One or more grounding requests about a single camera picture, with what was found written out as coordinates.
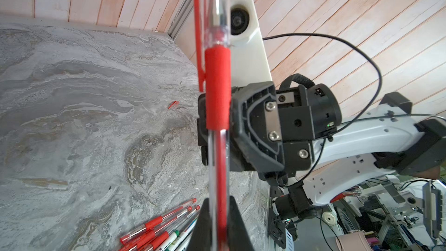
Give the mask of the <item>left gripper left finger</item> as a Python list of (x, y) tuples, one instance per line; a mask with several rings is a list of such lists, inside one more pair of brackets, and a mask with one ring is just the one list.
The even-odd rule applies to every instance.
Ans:
[(211, 250), (211, 213), (209, 198), (206, 198), (199, 212), (199, 217), (187, 247), (187, 251)]

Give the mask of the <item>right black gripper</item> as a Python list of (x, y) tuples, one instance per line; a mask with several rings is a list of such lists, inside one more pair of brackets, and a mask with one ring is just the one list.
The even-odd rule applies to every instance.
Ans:
[[(207, 166), (206, 94), (197, 107), (197, 144)], [(310, 169), (313, 141), (335, 133), (342, 121), (331, 90), (301, 74), (279, 88), (272, 81), (233, 88), (230, 115), (230, 170), (256, 171), (263, 181), (287, 181)]]

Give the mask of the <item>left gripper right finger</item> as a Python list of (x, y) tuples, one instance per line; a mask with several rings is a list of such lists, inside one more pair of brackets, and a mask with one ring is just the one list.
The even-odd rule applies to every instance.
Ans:
[(254, 251), (236, 200), (230, 196), (228, 246), (230, 251)]

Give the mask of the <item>red gel pen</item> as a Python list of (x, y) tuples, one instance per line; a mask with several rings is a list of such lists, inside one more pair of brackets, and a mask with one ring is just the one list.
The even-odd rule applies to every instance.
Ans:
[(142, 251), (145, 248), (153, 251), (157, 249), (168, 238), (171, 231), (176, 229), (176, 224), (181, 224), (184, 220), (189, 220), (199, 209), (199, 205), (192, 204), (191, 208), (183, 209), (179, 215), (167, 220), (167, 223), (158, 225), (140, 237), (131, 240), (126, 245), (122, 244), (123, 246), (120, 248), (120, 251)]
[(203, 30), (211, 250), (227, 251), (229, 249), (227, 148), (231, 103), (230, 0), (204, 0)]
[(179, 215), (180, 211), (183, 209), (188, 209), (192, 207), (192, 204), (196, 203), (197, 199), (192, 198), (188, 201), (185, 201), (181, 203), (180, 205), (176, 206), (174, 209), (169, 210), (168, 212), (162, 214), (161, 216), (157, 216), (139, 226), (131, 230), (130, 232), (124, 234), (120, 237), (120, 242), (123, 245), (128, 244), (131, 240), (136, 239), (143, 235), (144, 233), (148, 232), (149, 230), (152, 230), (153, 228), (157, 227), (160, 224), (167, 223), (167, 220), (170, 220), (174, 216)]

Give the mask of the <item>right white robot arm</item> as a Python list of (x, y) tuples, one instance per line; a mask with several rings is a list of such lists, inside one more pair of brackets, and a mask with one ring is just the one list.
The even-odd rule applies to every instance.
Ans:
[(305, 220), (350, 187), (396, 172), (421, 176), (446, 159), (446, 127), (432, 116), (415, 121), (398, 92), (360, 119), (343, 121), (324, 84), (294, 74), (232, 89), (226, 153), (233, 172), (256, 171), (272, 188), (268, 235), (286, 246), (285, 220)]

